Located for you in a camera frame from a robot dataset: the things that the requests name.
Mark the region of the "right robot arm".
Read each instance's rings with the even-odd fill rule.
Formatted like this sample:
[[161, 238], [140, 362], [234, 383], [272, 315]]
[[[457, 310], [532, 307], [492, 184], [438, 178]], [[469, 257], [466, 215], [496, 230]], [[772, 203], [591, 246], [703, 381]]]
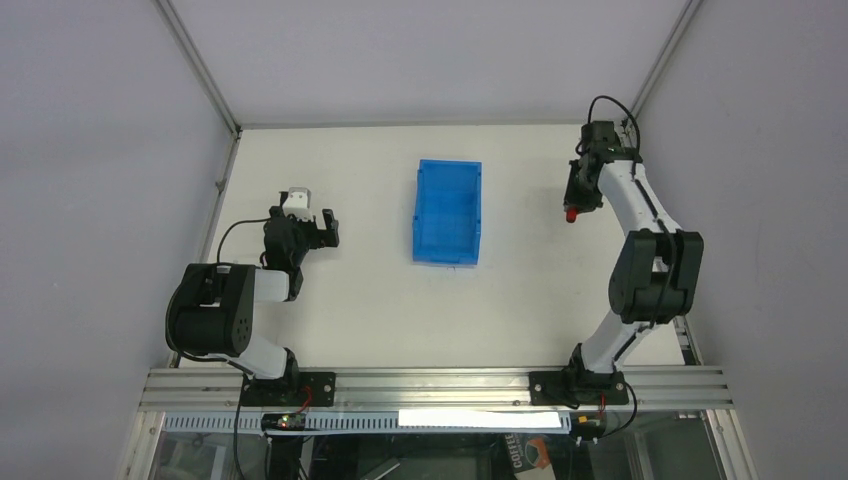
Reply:
[[608, 205], [624, 235], [608, 283], [609, 312], [563, 371], [567, 389], [602, 392], [623, 385], [619, 368], [648, 333], [691, 310], [704, 239], [671, 217], [640, 153], [622, 144], [613, 122], [584, 124], [577, 154], [563, 200], [567, 222]]

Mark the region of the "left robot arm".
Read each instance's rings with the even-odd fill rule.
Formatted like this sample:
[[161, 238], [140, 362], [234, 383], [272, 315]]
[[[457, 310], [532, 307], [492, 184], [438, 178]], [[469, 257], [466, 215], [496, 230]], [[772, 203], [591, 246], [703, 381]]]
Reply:
[[254, 308], [296, 300], [307, 254], [338, 247], [333, 211], [314, 215], [311, 206], [306, 187], [281, 192], [279, 203], [258, 222], [264, 245], [258, 264], [217, 256], [186, 267], [166, 311], [165, 339], [172, 351], [194, 362], [226, 362], [260, 381], [299, 383], [295, 354], [255, 333]]

